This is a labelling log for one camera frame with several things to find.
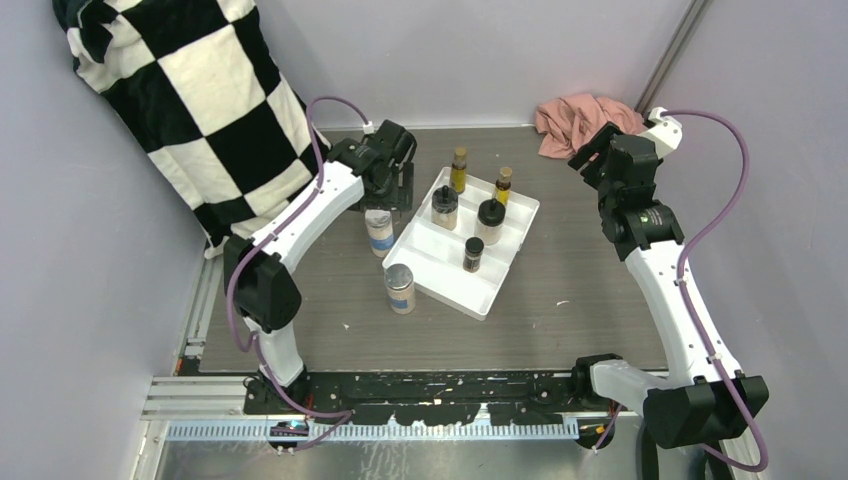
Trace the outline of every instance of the white wall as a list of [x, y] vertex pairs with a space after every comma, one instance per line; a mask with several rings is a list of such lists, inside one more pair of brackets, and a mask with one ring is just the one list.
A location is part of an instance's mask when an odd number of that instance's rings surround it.
[[0, 43], [0, 477], [114, 480], [203, 235], [73, 74], [50, 2], [7, 2]]
[[[768, 478], [845, 478], [848, 417], [848, 4], [715, 2], [657, 105], [711, 110], [748, 140], [749, 188], [693, 257], [722, 336], [771, 400]], [[738, 148], [683, 118], [659, 197], [691, 237], [730, 196]]]
[[[257, 0], [262, 31], [304, 99], [341, 95], [406, 126], [529, 123], [589, 91], [634, 105], [683, 0]], [[351, 126], [322, 107], [321, 126]]]

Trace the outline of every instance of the checkered blanket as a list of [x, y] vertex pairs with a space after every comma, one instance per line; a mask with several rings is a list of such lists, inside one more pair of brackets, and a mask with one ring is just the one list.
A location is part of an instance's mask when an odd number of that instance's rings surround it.
[[274, 219], [317, 173], [303, 102], [268, 53], [253, 0], [53, 7], [74, 70], [194, 211], [207, 257]]

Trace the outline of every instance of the wooden table surface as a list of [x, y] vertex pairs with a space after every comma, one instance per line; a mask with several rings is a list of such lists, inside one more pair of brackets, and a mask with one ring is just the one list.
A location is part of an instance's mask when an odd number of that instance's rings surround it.
[[[608, 352], [640, 368], [666, 367], [642, 294], [601, 234], [596, 192], [564, 160], [540, 157], [541, 137], [533, 129], [414, 133], [414, 209], [463, 145], [470, 175], [494, 182], [500, 167], [512, 167], [513, 190], [541, 202], [533, 226], [480, 322], [421, 292], [414, 312], [393, 313], [382, 259], [371, 253], [362, 215], [344, 213], [294, 275], [304, 296], [295, 332], [310, 370], [562, 369], [580, 356]], [[396, 236], [413, 213], [396, 214]], [[257, 366], [253, 353], [234, 346], [220, 293], [200, 365], [204, 371]]]

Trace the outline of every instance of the pink cloth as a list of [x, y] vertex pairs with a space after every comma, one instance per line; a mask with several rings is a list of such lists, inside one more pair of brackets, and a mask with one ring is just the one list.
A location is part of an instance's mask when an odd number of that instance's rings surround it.
[[642, 133], [642, 117], [627, 105], [588, 93], [557, 98], [536, 109], [536, 131], [544, 133], [539, 155], [571, 158], [608, 121], [624, 133]]

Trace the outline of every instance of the white tray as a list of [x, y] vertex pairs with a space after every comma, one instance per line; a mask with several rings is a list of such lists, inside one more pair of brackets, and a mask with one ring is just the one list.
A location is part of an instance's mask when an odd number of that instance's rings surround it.
[[480, 270], [468, 273], [462, 268], [465, 241], [474, 236], [477, 208], [492, 198], [495, 186], [467, 177], [465, 192], [459, 196], [459, 218], [451, 231], [430, 221], [433, 191], [447, 185], [449, 177], [450, 167], [443, 168], [415, 217], [383, 260], [383, 268], [395, 263], [407, 265], [415, 277], [417, 290], [477, 320], [485, 320], [515, 254], [521, 250], [539, 210], [539, 201], [510, 192], [500, 241], [486, 246]]

